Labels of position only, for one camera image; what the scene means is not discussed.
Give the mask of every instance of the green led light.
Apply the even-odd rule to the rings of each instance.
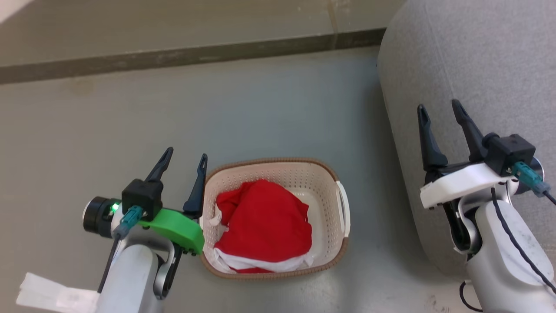
[[[119,207],[120,207],[119,203],[114,203],[112,205],[112,207],[110,208],[110,210],[112,211],[112,213],[115,213],[118,210]]]

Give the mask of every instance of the gray fabric upholstery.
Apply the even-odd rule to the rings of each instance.
[[[520,134],[537,147],[556,193],[556,1],[409,0],[386,30],[378,70],[423,248],[443,273],[465,276],[443,210],[420,203],[416,107],[426,106],[451,163],[469,155],[452,98],[483,134]],[[555,264],[556,207],[531,192],[513,200]]]

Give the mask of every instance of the teal cable connector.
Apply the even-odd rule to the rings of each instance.
[[[133,206],[129,210],[127,210],[126,215],[120,219],[120,224],[114,229],[112,234],[113,237],[116,235],[120,235],[120,239],[126,238],[127,234],[130,233],[130,230],[133,226],[137,225],[139,220],[143,217],[143,209],[139,206]]]
[[[545,192],[550,191],[550,185],[545,183],[539,174],[523,162],[517,162],[512,166],[512,175],[531,188],[539,198],[542,198]]]

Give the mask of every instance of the green bracket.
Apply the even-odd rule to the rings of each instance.
[[[179,244],[185,251],[193,250],[198,255],[203,251],[205,238],[201,226],[178,211],[162,208],[152,221],[139,221],[139,225],[150,227],[158,234]]]

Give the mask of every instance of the laundry basket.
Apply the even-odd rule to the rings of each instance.
[[[217,262],[215,243],[225,226],[212,226],[216,197],[240,187],[244,182],[266,179],[289,190],[309,205],[307,217],[312,226],[311,267],[282,273],[239,274]],[[241,280],[269,280],[327,270],[336,265],[348,247],[349,203],[345,189],[334,171],[313,159],[259,159],[225,165],[214,170],[205,184],[203,216],[199,223],[205,236],[201,260],[214,275]]]

